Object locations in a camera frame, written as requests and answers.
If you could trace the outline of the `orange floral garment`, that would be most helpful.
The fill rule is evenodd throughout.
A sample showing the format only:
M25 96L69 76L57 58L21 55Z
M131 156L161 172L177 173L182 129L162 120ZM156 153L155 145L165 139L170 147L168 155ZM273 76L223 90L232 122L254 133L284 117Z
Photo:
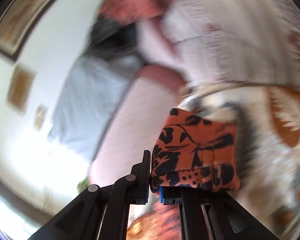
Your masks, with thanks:
M152 152L150 189L157 196L164 187L190 187L203 191L237 190L236 123L203 119L173 108ZM137 218L127 239L181 239L176 205L155 204L154 211Z

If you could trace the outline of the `green white patterned pillow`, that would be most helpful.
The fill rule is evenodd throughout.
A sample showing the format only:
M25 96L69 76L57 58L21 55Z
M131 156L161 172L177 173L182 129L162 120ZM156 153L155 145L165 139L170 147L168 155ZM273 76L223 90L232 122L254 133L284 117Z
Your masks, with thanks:
M89 177L85 177L82 181L80 181L77 184L77 192L79 194L82 193L89 185L90 185Z

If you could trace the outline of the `pink quilted bolster cushion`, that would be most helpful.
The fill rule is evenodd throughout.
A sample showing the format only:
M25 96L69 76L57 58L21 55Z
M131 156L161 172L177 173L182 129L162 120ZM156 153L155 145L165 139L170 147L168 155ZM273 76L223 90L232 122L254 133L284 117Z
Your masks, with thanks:
M142 161L143 152L153 149L185 84L171 68L153 64L141 69L106 130L89 169L90 183L111 185Z

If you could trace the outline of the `cream leaf-pattern blanket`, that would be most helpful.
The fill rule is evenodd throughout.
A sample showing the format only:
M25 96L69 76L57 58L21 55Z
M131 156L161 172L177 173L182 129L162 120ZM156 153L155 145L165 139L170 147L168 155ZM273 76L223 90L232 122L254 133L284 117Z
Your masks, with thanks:
M300 88L241 83L182 87L178 106L236 122L237 173L231 196L279 239L300 237Z

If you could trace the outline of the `grey pillow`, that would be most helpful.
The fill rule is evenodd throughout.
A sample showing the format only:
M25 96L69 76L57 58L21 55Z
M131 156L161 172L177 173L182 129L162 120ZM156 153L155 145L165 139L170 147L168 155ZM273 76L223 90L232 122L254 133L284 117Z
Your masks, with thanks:
M136 55L82 55L73 64L52 116L49 139L92 160L103 134L144 66Z

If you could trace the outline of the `black furry cloth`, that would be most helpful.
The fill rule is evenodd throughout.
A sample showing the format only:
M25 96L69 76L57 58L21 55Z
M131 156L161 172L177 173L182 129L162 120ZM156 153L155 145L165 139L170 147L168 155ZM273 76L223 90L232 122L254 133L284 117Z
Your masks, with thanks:
M138 52L136 24L121 25L114 19L99 17L93 24L85 51L103 59L112 59Z

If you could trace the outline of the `pink quilted bedspread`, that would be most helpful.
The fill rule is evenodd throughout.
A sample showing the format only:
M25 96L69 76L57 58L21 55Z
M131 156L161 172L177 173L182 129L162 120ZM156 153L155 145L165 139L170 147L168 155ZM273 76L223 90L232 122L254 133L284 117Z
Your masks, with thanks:
M164 13L138 25L140 48L152 62L183 74L191 83L213 80L209 61L212 24L204 0L155 0Z

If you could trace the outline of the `striped beige folded quilt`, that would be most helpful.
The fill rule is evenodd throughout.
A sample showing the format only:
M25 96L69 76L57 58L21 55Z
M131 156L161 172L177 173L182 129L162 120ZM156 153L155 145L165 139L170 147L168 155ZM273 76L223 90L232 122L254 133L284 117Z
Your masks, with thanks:
M163 26L193 82L300 86L292 0L174 0Z

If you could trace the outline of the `salmon orange towel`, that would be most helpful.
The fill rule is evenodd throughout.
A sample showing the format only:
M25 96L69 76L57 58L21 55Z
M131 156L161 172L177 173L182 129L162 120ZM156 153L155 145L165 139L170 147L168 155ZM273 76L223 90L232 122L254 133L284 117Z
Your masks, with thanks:
M115 20L119 25L146 21L163 14L156 0L104 0L98 18Z

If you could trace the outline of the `beige wall switch plate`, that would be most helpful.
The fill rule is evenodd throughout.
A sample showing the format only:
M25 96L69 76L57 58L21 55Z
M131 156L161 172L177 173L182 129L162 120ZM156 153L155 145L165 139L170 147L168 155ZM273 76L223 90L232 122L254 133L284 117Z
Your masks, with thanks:
M7 102L20 113L25 113L30 91L36 74L27 68L17 65L14 69L10 87L7 93Z

